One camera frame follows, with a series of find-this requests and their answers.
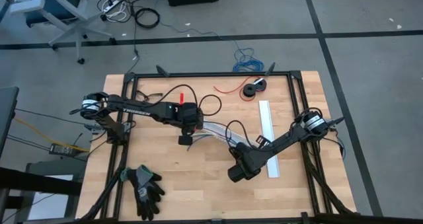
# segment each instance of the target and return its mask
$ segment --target wooden table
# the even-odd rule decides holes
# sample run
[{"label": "wooden table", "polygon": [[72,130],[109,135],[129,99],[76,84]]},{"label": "wooden table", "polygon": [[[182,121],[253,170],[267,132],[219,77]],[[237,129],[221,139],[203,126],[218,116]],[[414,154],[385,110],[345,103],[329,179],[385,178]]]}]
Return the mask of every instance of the wooden table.
[{"label": "wooden table", "polygon": [[[302,77],[309,106],[319,107],[324,117],[330,118],[319,74],[316,71],[303,71]],[[239,86],[244,79],[245,77],[140,79],[137,88],[145,94],[165,93],[175,85],[185,83],[194,88],[199,100],[204,95],[216,94],[221,98],[223,106],[217,115],[208,117],[208,120],[223,124],[240,120],[250,139],[261,134],[258,101],[269,100],[275,138],[287,132],[294,118],[287,78],[266,78],[266,91],[258,94],[251,102],[242,101],[236,92],[221,94],[213,89],[215,85],[228,91]],[[104,92],[120,95],[122,81],[123,75],[108,75]],[[298,101],[301,101],[297,87],[295,91]],[[184,87],[173,91],[165,100],[179,102],[180,93],[184,93],[185,101],[193,101],[192,93]],[[214,98],[207,98],[202,105],[205,113],[212,113],[217,107],[218,103]],[[223,142],[207,137],[187,151],[185,146],[177,143],[180,135],[178,128],[160,124],[144,116],[134,116],[134,120],[137,126],[131,132],[127,166],[137,168],[140,164],[147,165],[163,177],[158,184],[166,191],[158,204],[161,212],[155,216],[155,220],[299,217],[302,211],[313,215],[299,144],[278,154],[280,178],[268,178],[264,167],[252,180],[233,183],[227,176],[227,169],[235,161]],[[239,134],[242,132],[238,125],[231,126],[231,129]],[[333,133],[327,137],[336,139]],[[93,143],[91,150],[103,141],[99,139]],[[111,145],[103,145],[88,160],[77,217],[89,210],[104,188],[110,150]],[[322,140],[321,159],[328,185],[346,207],[355,210],[338,145]],[[116,191],[110,195],[109,216],[112,215],[115,195]],[[321,210],[324,210],[321,195],[318,198]],[[140,220],[136,215],[134,193],[129,182],[124,183],[119,220]]]}]

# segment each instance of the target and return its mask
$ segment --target roll of tape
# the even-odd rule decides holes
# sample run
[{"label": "roll of tape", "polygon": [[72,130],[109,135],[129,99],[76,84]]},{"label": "roll of tape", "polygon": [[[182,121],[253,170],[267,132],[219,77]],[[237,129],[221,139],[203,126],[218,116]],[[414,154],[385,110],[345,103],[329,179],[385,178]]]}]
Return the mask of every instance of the roll of tape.
[{"label": "roll of tape", "polygon": [[246,84],[243,88],[243,94],[247,98],[251,98],[252,96],[256,95],[256,87],[253,84]]},{"label": "roll of tape", "polygon": [[267,82],[263,78],[256,79],[254,85],[257,91],[264,91],[267,87]]}]

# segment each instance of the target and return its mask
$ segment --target white ruler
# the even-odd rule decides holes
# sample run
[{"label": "white ruler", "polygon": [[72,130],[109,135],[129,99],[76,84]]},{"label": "white ruler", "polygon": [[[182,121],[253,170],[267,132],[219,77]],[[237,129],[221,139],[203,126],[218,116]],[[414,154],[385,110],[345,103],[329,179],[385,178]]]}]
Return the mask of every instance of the white ruler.
[{"label": "white ruler", "polygon": [[[260,120],[262,122],[262,133],[263,136],[269,141],[273,141],[273,124],[272,124],[272,113],[270,112],[269,101],[258,101],[258,106],[260,108]],[[279,164],[277,156],[267,160],[267,173],[269,178],[279,178]]]}]

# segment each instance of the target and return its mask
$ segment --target gray glove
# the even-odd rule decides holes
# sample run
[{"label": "gray glove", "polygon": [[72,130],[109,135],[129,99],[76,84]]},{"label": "gray glove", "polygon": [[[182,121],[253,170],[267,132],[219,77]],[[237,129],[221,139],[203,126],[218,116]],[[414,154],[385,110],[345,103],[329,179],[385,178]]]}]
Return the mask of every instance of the gray glove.
[{"label": "gray glove", "polygon": [[140,165],[136,170],[124,170],[121,179],[129,180],[134,187],[137,215],[143,220],[153,220],[153,214],[160,212],[156,202],[160,202],[160,195],[165,195],[165,191],[155,183],[161,180],[161,176],[151,172],[145,165]]}]

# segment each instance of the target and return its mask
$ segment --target robotic arm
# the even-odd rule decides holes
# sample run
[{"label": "robotic arm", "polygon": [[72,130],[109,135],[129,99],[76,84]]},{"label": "robotic arm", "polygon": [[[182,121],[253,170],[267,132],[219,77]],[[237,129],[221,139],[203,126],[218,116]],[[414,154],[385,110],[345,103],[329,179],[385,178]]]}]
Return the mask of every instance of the robotic arm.
[{"label": "robotic arm", "polygon": [[157,122],[169,124],[181,129],[180,145],[191,145],[191,135],[196,129],[203,128],[204,116],[194,102],[146,102],[122,98],[115,94],[91,93],[84,97],[80,115],[88,120],[95,120],[107,132],[107,142],[122,144],[127,142],[125,126],[115,122],[111,117],[112,112],[127,112],[149,116]]},{"label": "robotic arm", "polygon": [[236,165],[228,170],[228,176],[233,182],[245,178],[250,180],[258,175],[267,160],[277,155],[298,141],[319,141],[334,126],[344,118],[326,122],[320,111],[306,110],[291,124],[289,131],[274,141],[269,141],[261,135],[256,142],[259,147],[238,143],[229,148],[229,152],[235,158]]}]

